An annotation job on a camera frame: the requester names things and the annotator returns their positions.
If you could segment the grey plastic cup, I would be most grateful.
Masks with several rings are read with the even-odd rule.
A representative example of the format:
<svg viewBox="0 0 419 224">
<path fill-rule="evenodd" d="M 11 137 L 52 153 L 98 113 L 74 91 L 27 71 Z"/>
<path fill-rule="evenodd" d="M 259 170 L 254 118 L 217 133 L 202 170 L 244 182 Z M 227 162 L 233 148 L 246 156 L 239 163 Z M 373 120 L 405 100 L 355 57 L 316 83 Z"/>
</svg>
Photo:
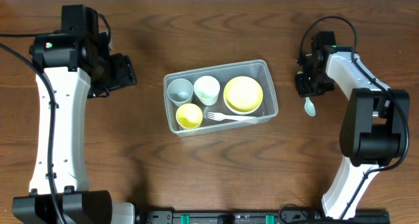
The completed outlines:
<svg viewBox="0 0 419 224">
<path fill-rule="evenodd" d="M 193 94 L 193 85 L 187 79 L 176 79 L 168 85 L 167 95 L 178 107 L 191 103 Z"/>
</svg>

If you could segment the pale pink plastic fork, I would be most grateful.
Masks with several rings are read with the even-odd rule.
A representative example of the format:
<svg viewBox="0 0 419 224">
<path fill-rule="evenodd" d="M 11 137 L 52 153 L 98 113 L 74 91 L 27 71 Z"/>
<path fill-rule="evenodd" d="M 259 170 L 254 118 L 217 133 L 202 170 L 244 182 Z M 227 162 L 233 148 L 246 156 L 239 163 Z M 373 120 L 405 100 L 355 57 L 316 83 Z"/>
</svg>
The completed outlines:
<svg viewBox="0 0 419 224">
<path fill-rule="evenodd" d="M 243 115 L 225 115 L 223 113 L 207 112 L 206 117 L 214 121 L 232 120 L 232 121 L 245 121 L 249 119 L 256 119 L 254 116 Z"/>
</svg>

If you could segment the yellow plastic bowl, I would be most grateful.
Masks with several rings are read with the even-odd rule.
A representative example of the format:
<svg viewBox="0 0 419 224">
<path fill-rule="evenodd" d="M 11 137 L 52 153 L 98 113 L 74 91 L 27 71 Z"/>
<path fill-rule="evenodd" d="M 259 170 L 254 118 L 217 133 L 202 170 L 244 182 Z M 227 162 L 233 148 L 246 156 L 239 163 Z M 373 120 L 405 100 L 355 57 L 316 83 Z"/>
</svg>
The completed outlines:
<svg viewBox="0 0 419 224">
<path fill-rule="evenodd" d="M 237 115 L 248 115 L 256 111 L 262 104 L 263 96 L 261 85 L 246 76 L 231 79 L 223 91 L 226 106 Z"/>
</svg>

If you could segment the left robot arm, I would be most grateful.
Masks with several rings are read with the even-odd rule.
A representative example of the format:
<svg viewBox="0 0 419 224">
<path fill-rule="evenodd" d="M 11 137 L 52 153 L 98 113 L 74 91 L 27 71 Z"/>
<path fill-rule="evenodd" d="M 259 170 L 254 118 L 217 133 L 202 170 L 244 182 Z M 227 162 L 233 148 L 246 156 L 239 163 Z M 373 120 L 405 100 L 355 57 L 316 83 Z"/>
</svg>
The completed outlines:
<svg viewBox="0 0 419 224">
<path fill-rule="evenodd" d="M 84 159 L 84 119 L 91 98 L 135 85 L 127 55 L 112 54 L 104 16 L 84 5 L 62 7 L 61 28 L 36 36 L 29 49 L 40 119 L 37 158 L 28 196 L 12 203 L 23 223 L 134 223 L 135 206 L 91 191 Z"/>
</svg>

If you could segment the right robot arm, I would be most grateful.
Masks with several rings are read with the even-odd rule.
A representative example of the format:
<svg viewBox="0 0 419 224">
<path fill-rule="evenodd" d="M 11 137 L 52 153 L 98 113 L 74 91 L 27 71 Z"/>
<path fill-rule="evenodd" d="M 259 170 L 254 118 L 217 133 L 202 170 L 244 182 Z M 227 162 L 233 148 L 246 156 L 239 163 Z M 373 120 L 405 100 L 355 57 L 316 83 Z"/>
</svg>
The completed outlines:
<svg viewBox="0 0 419 224">
<path fill-rule="evenodd" d="M 320 96 L 339 86 L 348 99 L 339 135 L 343 159 L 321 203 L 325 217 L 349 220 L 375 175 L 406 154 L 410 96 L 379 81 L 352 47 L 336 44 L 332 31 L 315 34 L 311 48 L 298 60 L 299 96 Z"/>
</svg>

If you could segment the white plastic cup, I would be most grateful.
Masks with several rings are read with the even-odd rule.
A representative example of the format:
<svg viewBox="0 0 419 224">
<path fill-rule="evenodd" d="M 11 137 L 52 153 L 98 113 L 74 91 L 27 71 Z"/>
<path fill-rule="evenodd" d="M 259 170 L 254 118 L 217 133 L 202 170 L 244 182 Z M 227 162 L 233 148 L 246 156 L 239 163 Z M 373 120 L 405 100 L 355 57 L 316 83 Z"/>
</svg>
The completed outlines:
<svg viewBox="0 0 419 224">
<path fill-rule="evenodd" d="M 203 76 L 197 79 L 193 85 L 194 93 L 206 106 L 214 105 L 219 97 L 219 81 L 212 76 Z"/>
</svg>

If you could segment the mint green plastic spoon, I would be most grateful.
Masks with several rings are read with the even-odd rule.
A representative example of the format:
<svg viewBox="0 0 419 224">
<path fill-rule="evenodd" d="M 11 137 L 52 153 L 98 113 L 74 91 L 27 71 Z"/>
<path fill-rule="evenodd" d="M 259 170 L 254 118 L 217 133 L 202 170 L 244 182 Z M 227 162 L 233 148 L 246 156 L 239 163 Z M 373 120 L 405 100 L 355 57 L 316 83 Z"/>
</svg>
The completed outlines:
<svg viewBox="0 0 419 224">
<path fill-rule="evenodd" d="M 299 92 L 299 89 L 303 90 L 303 87 L 302 87 L 303 76 L 304 76 L 304 73 L 302 71 L 297 72 L 296 87 L 297 87 L 298 92 Z M 315 108 L 314 104 L 312 103 L 312 101 L 310 100 L 310 97 L 305 96 L 304 98 L 305 98 L 304 110 L 311 117 L 315 117 L 316 116 L 316 108 Z"/>
</svg>

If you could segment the grey plastic bowl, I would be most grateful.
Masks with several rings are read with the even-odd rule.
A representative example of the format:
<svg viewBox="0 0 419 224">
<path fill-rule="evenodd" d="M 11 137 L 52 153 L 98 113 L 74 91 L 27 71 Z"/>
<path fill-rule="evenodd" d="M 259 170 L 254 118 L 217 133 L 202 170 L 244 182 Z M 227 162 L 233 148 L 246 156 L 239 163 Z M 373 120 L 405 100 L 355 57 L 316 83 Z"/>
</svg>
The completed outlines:
<svg viewBox="0 0 419 224">
<path fill-rule="evenodd" d="M 260 108 L 261 105 L 256 105 L 253 109 L 249 110 L 249 111 L 238 111 L 236 109 L 234 109 L 227 101 L 224 101 L 227 109 L 234 113 L 235 115 L 250 115 L 254 112 L 256 112 L 256 110 L 258 110 Z"/>
</svg>

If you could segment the clear plastic container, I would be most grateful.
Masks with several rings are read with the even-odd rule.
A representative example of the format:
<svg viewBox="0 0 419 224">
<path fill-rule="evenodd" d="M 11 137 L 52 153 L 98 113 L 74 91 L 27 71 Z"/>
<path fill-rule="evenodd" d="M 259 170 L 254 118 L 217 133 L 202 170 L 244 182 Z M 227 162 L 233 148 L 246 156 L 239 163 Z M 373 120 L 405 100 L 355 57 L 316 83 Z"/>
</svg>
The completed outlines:
<svg viewBox="0 0 419 224">
<path fill-rule="evenodd" d="M 219 93 L 218 100 L 214 105 L 206 106 L 198 99 L 197 96 L 193 96 L 192 103 L 197 105 L 202 110 L 204 116 L 203 121 L 199 128 L 184 130 L 182 129 L 182 127 L 178 125 L 175 119 L 175 114 L 178 109 L 178 106 L 176 106 L 167 95 L 168 85 L 176 79 L 187 79 L 193 84 L 198 78 L 206 75 L 215 77 L 220 83 L 221 90 Z M 251 116 L 256 117 L 256 119 L 250 119 L 245 121 L 214 121 L 211 119 L 207 119 L 207 112 L 233 115 L 233 113 L 227 109 L 224 103 L 223 91 L 225 85 L 231 79 L 239 76 L 251 77 L 255 79 L 262 87 L 264 93 L 262 104 L 260 108 L 256 110 L 256 112 L 250 114 Z M 243 126 L 251 126 L 254 124 L 261 124 L 264 122 L 268 122 L 271 118 L 275 117 L 279 111 L 278 101 L 272 77 L 269 72 L 267 63 L 264 60 L 250 60 L 170 73 L 164 77 L 163 83 L 164 102 L 168 124 L 170 130 L 179 137 L 195 136 L 199 134 L 206 134 L 221 130 L 229 130 Z"/>
</svg>

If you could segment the yellow plastic cup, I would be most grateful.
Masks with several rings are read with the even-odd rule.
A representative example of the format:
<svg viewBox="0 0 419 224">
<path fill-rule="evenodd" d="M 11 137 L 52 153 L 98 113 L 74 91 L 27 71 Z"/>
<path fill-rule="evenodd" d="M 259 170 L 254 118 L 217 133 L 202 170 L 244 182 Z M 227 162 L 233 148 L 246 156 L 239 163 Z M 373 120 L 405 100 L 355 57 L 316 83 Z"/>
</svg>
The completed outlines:
<svg viewBox="0 0 419 224">
<path fill-rule="evenodd" d="M 199 128 L 203 121 L 202 110 L 193 103 L 180 106 L 175 114 L 175 119 L 184 130 Z"/>
</svg>

